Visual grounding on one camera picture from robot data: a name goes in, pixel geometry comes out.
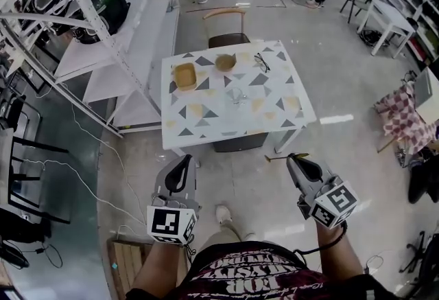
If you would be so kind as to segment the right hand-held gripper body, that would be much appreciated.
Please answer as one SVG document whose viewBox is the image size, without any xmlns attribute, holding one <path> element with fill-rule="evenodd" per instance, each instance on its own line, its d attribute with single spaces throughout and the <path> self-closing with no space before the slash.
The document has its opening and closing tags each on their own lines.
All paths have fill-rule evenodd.
<svg viewBox="0 0 439 300">
<path fill-rule="evenodd" d="M 312 218 L 328 229 L 342 224 L 359 202 L 350 183 L 338 175 L 301 183 L 298 188 L 300 198 L 297 205 L 304 219 Z"/>
</svg>

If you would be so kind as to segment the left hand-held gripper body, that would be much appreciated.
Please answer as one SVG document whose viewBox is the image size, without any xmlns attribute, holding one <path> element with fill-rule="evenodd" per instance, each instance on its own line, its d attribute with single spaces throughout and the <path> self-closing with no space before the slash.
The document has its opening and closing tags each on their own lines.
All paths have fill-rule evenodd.
<svg viewBox="0 0 439 300">
<path fill-rule="evenodd" d="M 190 244 L 201 206 L 192 199 L 154 194 L 147 206 L 147 234 L 157 242 Z"/>
</svg>

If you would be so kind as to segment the clear drinking glass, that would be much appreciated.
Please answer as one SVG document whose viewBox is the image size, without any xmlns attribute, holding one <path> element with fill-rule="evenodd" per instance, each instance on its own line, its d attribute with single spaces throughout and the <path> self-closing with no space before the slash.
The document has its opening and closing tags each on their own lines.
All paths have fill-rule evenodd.
<svg viewBox="0 0 439 300">
<path fill-rule="evenodd" d="M 248 99 L 248 96 L 240 88 L 237 87 L 233 87 L 227 90 L 226 95 L 231 103 L 235 106 L 240 106 Z"/>
</svg>

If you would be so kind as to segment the person's left forearm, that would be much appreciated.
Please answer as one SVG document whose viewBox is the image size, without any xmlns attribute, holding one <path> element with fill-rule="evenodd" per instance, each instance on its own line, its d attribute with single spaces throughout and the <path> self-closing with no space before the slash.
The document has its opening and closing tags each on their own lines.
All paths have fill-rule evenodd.
<svg viewBox="0 0 439 300">
<path fill-rule="evenodd" d="M 155 242 L 133 282 L 132 289 L 144 290 L 162 299 L 182 283 L 187 272 L 183 246 Z"/>
</svg>

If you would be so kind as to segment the person's left white shoe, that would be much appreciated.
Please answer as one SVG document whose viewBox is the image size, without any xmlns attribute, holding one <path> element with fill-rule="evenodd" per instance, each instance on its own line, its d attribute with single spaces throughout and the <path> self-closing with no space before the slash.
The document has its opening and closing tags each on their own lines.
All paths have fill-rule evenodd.
<svg viewBox="0 0 439 300">
<path fill-rule="evenodd" d="M 216 219 L 219 224 L 232 222 L 232 216 L 229 208 L 225 205 L 217 205 L 215 208 Z"/>
</svg>

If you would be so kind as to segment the white triangle-patterned table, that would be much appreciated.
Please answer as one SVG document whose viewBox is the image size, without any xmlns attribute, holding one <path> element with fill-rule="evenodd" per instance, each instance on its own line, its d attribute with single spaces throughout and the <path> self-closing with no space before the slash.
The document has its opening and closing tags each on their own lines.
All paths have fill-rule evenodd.
<svg viewBox="0 0 439 300">
<path fill-rule="evenodd" d="M 264 73 L 254 56 L 260 53 L 271 71 Z M 220 54 L 236 55 L 236 65 L 218 71 Z M 180 91 L 174 81 L 176 65 L 192 62 L 197 86 Z M 240 88 L 248 99 L 240 106 L 226 95 Z M 309 96 L 281 41 L 262 41 L 216 47 L 165 58 L 161 68 L 161 132 L 163 148 L 190 146 L 262 132 L 280 134 L 280 153 L 300 131 L 316 121 Z"/>
</svg>

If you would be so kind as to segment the person's dark red printed shirt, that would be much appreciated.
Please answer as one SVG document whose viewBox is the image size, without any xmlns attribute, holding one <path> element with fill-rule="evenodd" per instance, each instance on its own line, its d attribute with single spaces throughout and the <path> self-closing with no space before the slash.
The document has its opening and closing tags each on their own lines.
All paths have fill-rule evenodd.
<svg viewBox="0 0 439 300">
<path fill-rule="evenodd" d="M 215 244 L 159 299 L 135 288 L 126 300 L 398 300 L 370 275 L 331 281 L 291 251 L 268 242 Z"/>
</svg>

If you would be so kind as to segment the black office chair base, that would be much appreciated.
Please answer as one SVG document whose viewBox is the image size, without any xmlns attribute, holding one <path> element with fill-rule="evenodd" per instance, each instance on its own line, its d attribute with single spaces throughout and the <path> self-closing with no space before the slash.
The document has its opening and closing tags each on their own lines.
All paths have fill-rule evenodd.
<svg viewBox="0 0 439 300">
<path fill-rule="evenodd" d="M 400 273 L 413 273 L 420 263 L 419 276 L 424 277 L 439 267 L 439 233 L 432 235 L 427 246 L 425 243 L 425 232 L 419 234 L 418 246 L 407 244 L 406 248 L 414 252 L 414 256 L 406 267 L 400 268 Z"/>
</svg>

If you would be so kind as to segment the red white checkered cloth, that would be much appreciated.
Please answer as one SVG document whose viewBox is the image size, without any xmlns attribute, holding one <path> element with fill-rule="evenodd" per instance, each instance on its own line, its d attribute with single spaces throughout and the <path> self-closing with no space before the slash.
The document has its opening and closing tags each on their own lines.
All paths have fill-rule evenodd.
<svg viewBox="0 0 439 300">
<path fill-rule="evenodd" d="M 383 121 L 384 134 L 405 143 L 408 154 L 416 154 L 436 139 L 436 126 L 427 124 L 416 112 L 413 82 L 387 94 L 374 108 Z"/>
</svg>

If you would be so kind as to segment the round wooden bowl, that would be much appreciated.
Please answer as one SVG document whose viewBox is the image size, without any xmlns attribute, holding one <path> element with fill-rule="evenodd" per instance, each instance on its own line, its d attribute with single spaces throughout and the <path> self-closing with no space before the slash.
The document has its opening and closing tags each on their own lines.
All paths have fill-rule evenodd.
<svg viewBox="0 0 439 300">
<path fill-rule="evenodd" d="M 236 55 L 220 54 L 215 59 L 215 67 L 218 71 L 228 72 L 236 65 Z"/>
</svg>

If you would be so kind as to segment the black eyeglasses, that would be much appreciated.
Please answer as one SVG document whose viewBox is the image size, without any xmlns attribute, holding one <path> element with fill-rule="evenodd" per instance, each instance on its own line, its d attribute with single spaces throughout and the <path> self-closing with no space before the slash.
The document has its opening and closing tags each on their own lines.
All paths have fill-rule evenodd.
<svg viewBox="0 0 439 300">
<path fill-rule="evenodd" d="M 264 73 L 267 73 L 267 72 L 271 71 L 269 65 L 268 65 L 267 62 L 263 59 L 263 56 L 262 56 L 260 53 L 257 53 L 257 54 L 254 56 L 254 60 L 255 60 L 255 62 L 256 62 L 256 65 L 257 65 L 258 67 L 260 67 L 261 70 L 262 70 Z"/>
</svg>

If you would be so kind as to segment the white metal shelving rack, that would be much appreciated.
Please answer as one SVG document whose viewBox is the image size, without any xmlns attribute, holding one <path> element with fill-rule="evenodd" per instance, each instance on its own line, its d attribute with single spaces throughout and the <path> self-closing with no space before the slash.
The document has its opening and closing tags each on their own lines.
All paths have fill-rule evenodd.
<svg viewBox="0 0 439 300">
<path fill-rule="evenodd" d="M 17 12 L 0 0 L 0 40 L 12 45 L 10 71 L 30 67 L 72 105 L 116 135 L 161 127 L 152 93 L 155 63 L 174 51 L 178 8 L 171 0 L 128 0 L 128 15 L 109 34 L 91 0 L 75 0 L 84 19 Z"/>
</svg>

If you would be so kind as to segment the wooden chair with brown seat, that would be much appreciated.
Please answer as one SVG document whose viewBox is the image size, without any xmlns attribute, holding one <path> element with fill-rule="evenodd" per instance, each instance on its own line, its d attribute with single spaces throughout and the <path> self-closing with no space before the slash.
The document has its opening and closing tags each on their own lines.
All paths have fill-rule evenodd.
<svg viewBox="0 0 439 300">
<path fill-rule="evenodd" d="M 221 34 L 217 36 L 211 36 L 209 34 L 209 28 L 207 21 L 213 17 L 226 15 L 226 14 L 238 14 L 240 16 L 240 32 Z M 209 48 L 225 47 L 230 45 L 239 45 L 250 43 L 250 39 L 244 33 L 244 16 L 246 11 L 241 8 L 220 8 L 209 12 L 202 17 L 204 30 L 206 32 L 207 42 Z"/>
</svg>

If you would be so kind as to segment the small white side table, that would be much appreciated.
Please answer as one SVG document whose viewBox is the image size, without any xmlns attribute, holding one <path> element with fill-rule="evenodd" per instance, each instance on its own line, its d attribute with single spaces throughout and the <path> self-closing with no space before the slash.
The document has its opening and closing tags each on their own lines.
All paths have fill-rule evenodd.
<svg viewBox="0 0 439 300">
<path fill-rule="evenodd" d="M 392 56 L 393 58 L 396 58 L 401 50 L 404 48 L 404 46 L 407 44 L 408 40 L 415 33 L 415 29 L 395 7 L 384 3 L 381 0 L 371 0 L 366 14 L 364 15 L 359 27 L 357 28 L 358 34 L 361 34 L 362 30 L 364 29 L 366 23 L 370 18 L 374 19 L 383 29 L 380 39 L 372 48 L 370 54 L 372 56 L 375 56 L 381 46 L 384 44 L 386 38 L 391 33 L 394 33 L 403 37 L 401 44 Z"/>
</svg>

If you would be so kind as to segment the grey table with black frame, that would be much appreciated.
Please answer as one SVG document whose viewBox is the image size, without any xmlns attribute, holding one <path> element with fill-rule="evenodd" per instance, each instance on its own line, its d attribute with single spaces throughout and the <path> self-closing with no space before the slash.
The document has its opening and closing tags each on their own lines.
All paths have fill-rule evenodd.
<svg viewBox="0 0 439 300">
<path fill-rule="evenodd" d="M 65 220 L 51 215 L 46 211 L 42 211 L 39 204 L 28 200 L 13 190 L 15 183 L 36 182 L 40 180 L 39 176 L 28 176 L 24 173 L 16 173 L 14 171 L 13 163 L 15 161 L 18 163 L 25 162 L 24 159 L 14 156 L 14 146 L 16 144 L 48 152 L 69 153 L 69 151 L 64 148 L 29 140 L 24 137 L 16 137 L 14 135 L 24 106 L 28 106 L 33 111 L 37 111 L 36 108 L 27 103 L 24 95 L 15 95 L 6 103 L 5 113 L 0 116 L 0 205 L 9 205 L 19 211 L 53 222 L 70 224 L 70 220 Z"/>
</svg>

